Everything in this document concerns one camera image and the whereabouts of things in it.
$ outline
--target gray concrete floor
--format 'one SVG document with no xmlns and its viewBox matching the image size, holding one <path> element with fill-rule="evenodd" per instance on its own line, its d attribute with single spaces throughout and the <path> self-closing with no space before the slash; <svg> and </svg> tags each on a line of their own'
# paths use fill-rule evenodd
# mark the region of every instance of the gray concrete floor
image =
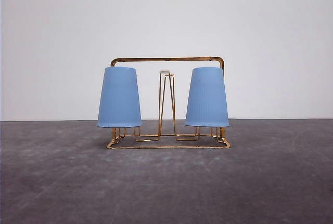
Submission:
<svg viewBox="0 0 333 224">
<path fill-rule="evenodd" d="M 2 122 L 2 223 L 333 223 L 333 120 L 230 123 L 230 149 L 107 150 L 96 121 Z"/>
</svg>

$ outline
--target ribbed cup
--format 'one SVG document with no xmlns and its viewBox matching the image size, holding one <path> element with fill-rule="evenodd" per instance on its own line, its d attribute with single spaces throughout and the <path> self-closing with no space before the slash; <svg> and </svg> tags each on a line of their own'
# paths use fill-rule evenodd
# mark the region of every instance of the ribbed cup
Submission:
<svg viewBox="0 0 333 224">
<path fill-rule="evenodd" d="M 141 125 L 135 69 L 105 68 L 97 126 L 122 128 Z"/>
<path fill-rule="evenodd" d="M 185 124 L 202 127 L 229 126 L 221 68 L 193 69 Z"/>
</svg>

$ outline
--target white wall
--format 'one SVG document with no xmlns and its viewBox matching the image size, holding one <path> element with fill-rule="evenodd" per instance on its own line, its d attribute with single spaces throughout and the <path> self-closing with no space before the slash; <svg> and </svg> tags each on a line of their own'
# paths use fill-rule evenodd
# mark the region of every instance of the white wall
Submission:
<svg viewBox="0 0 333 224">
<path fill-rule="evenodd" d="M 1 2 L 2 120 L 97 119 L 113 58 L 163 56 L 223 57 L 230 118 L 333 117 L 333 0 Z M 134 64 L 142 117 L 170 69 L 184 118 L 201 65 Z"/>
</svg>

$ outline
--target gold wire rack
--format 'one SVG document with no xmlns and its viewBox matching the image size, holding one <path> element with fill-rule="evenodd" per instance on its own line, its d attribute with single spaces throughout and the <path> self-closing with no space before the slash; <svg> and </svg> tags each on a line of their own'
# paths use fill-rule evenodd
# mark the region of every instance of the gold wire rack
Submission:
<svg viewBox="0 0 333 224">
<path fill-rule="evenodd" d="M 223 70 L 224 76 L 224 61 L 220 57 L 167 57 L 167 58 L 117 58 L 112 60 L 111 66 L 116 66 L 118 62 L 156 62 L 156 61 L 217 61 L 220 64 L 220 68 Z M 166 84 L 170 87 L 172 116 L 173 116 L 173 130 L 171 134 L 162 133 L 163 125 L 163 110 L 165 99 L 165 87 Z M 230 148 L 231 145 L 225 138 L 224 127 L 209 127 L 209 134 L 201 134 L 201 127 L 194 127 L 194 133 L 192 134 L 180 134 L 177 132 L 177 120 L 175 110 L 175 76 L 171 74 L 169 70 L 162 70 L 159 74 L 159 113 L 158 113 L 158 130 L 157 134 L 142 134 L 141 127 L 134 127 L 133 134 L 127 133 L 127 128 L 112 128 L 112 139 L 106 146 L 108 149 L 163 149 L 163 148 L 218 148 L 225 149 Z M 120 140 L 124 137 L 134 136 L 136 142 L 147 141 L 160 141 L 163 136 L 174 136 L 176 141 L 199 141 L 200 136 L 209 136 L 215 138 L 217 145 L 205 146 L 205 145 L 176 145 L 176 146 L 119 146 Z"/>
</svg>

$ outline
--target upside-down cup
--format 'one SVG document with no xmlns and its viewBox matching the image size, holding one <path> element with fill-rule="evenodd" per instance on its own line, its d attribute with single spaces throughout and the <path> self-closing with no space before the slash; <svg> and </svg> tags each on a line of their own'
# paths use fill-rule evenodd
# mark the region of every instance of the upside-down cup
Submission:
<svg viewBox="0 0 333 224">
<path fill-rule="evenodd" d="M 221 68 L 193 69 L 185 124 L 201 127 L 230 126 Z"/>
<path fill-rule="evenodd" d="M 141 125 L 135 69 L 105 68 L 97 126 L 127 128 Z"/>
</svg>

